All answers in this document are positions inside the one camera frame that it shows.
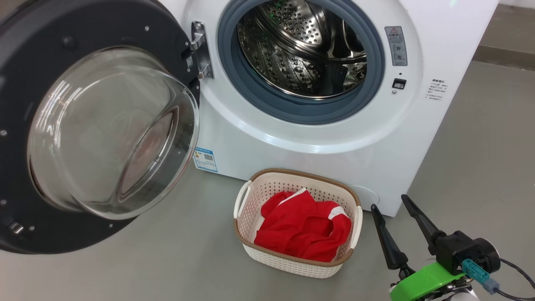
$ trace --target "washing machine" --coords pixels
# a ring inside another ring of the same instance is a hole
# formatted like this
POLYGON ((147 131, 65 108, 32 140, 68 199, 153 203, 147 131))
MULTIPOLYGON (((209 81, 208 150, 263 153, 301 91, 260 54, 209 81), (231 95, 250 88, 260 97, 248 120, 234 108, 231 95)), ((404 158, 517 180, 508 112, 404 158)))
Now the washing machine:
POLYGON ((2 2, 0 247, 100 242, 191 158, 333 178, 393 216, 496 4, 2 2))

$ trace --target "concrete floor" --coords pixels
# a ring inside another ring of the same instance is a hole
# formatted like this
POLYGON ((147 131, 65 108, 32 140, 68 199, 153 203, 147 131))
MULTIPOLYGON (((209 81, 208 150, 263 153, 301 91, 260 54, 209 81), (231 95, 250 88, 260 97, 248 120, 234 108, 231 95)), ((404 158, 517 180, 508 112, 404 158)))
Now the concrete floor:
MULTIPOLYGON (((535 72, 472 63, 409 191, 442 230, 487 238, 532 276, 534 84, 535 72)), ((61 255, 2 253, 2 300, 389 300, 397 272, 386 269, 369 213, 338 274, 296 276, 251 260, 235 237, 242 183, 190 167, 166 200, 104 242, 61 255)), ((387 224, 412 268, 432 261, 404 208, 387 224)), ((507 267, 493 277, 505 292, 535 296, 507 267)))
POLYGON ((535 54, 535 9, 498 5, 480 45, 535 54))

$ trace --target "blue label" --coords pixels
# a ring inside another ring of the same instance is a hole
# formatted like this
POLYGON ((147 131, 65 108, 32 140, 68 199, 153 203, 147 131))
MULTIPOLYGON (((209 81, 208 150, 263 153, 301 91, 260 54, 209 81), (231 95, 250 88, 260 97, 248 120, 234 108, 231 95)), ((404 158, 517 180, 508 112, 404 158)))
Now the blue label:
POLYGON ((195 159, 195 166, 197 168, 217 172, 216 159, 211 150, 195 147, 193 158, 195 159))

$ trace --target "red cloth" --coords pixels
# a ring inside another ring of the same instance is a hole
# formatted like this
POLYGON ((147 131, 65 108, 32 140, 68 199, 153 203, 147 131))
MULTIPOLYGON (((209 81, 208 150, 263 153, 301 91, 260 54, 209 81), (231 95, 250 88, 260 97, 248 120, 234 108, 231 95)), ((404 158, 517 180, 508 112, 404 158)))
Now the red cloth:
POLYGON ((279 192, 261 208, 264 223, 255 244, 286 255, 331 262, 351 231, 351 220, 332 201, 316 202, 308 191, 279 192))

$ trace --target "warning label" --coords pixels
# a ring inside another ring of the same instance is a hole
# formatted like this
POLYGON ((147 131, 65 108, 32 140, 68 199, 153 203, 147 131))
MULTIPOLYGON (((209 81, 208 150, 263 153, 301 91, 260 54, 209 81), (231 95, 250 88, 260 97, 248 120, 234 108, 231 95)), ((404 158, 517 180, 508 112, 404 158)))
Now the warning label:
POLYGON ((445 97, 447 89, 448 85, 443 80, 433 79, 427 93, 425 93, 425 98, 441 101, 445 97))
POLYGON ((407 49, 405 47, 405 37, 401 26, 385 27, 388 36, 388 44, 392 53, 392 65, 407 66, 407 49))

